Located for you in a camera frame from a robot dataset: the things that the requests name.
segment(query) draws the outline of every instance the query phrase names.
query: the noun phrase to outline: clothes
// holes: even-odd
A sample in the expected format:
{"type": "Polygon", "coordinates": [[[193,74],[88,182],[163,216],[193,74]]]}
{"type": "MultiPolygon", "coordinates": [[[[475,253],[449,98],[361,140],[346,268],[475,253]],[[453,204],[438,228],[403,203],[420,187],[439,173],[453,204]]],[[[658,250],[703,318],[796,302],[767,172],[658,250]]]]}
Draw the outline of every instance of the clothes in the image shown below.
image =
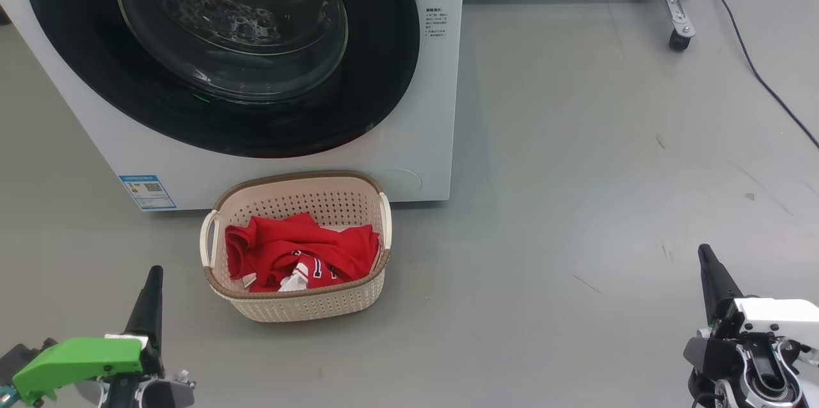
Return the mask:
{"type": "Polygon", "coordinates": [[[225,228],[225,248],[232,279],[255,274],[251,292],[293,291],[366,277],[378,234],[372,225],[327,230],[307,213],[283,221],[252,216],[246,228],[225,228]]]}

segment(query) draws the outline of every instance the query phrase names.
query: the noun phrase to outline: washing machine drum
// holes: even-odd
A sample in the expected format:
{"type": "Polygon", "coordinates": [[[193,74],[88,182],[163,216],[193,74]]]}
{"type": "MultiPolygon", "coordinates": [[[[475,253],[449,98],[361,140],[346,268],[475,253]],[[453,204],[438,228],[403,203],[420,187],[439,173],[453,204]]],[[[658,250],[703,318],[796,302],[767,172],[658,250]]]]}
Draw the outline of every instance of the washing machine drum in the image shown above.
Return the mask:
{"type": "Polygon", "coordinates": [[[336,148],[395,108],[418,60],[415,0],[30,0],[106,101],[246,157],[336,148]]]}

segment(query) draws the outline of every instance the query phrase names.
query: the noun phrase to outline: washing machine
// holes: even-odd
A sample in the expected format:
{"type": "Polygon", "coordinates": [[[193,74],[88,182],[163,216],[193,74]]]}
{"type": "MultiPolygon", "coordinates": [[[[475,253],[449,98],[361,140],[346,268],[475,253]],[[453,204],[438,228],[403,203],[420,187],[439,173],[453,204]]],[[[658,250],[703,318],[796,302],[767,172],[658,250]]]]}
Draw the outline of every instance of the washing machine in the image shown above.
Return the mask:
{"type": "Polygon", "coordinates": [[[0,0],[146,212],[355,169],[450,195],[462,0],[0,0]]]}

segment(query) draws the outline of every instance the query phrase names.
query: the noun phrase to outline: plastic basket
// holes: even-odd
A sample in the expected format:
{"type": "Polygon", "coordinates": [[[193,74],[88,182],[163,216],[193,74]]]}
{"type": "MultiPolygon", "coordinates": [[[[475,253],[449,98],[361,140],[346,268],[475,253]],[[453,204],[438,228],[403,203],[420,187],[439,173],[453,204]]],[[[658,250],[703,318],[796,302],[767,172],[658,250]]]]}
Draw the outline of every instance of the plastic basket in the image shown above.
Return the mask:
{"type": "Polygon", "coordinates": [[[245,317],[257,322],[295,322],[336,317],[372,306],[384,285],[391,244],[390,202],[378,183],[361,173],[334,171],[274,176],[239,184],[226,192],[205,217],[199,251],[213,291],[245,317]],[[231,224],[247,227],[251,216],[284,219],[298,213],[310,213],[315,222],[331,230],[372,224],[379,234],[379,247],[369,275],[341,285],[266,294],[252,294],[241,280],[232,280],[225,251],[225,228],[231,224]]]}

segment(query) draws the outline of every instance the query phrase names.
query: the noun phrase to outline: gray floor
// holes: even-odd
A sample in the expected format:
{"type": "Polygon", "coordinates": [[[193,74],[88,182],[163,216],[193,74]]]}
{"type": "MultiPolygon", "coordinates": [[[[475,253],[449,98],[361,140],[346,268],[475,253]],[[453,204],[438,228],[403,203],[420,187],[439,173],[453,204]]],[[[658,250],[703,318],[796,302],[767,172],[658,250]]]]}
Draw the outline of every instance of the gray floor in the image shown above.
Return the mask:
{"type": "MultiPolygon", "coordinates": [[[[699,243],[745,292],[819,303],[819,151],[719,3],[687,3],[679,54],[656,0],[467,1],[452,199],[395,210],[375,306],[284,326],[210,291],[202,214],[138,212],[0,28],[0,348],[119,332],[158,263],[166,367],[196,376],[197,406],[674,407],[699,243]]],[[[819,0],[728,1],[819,133],[819,0]]]]}

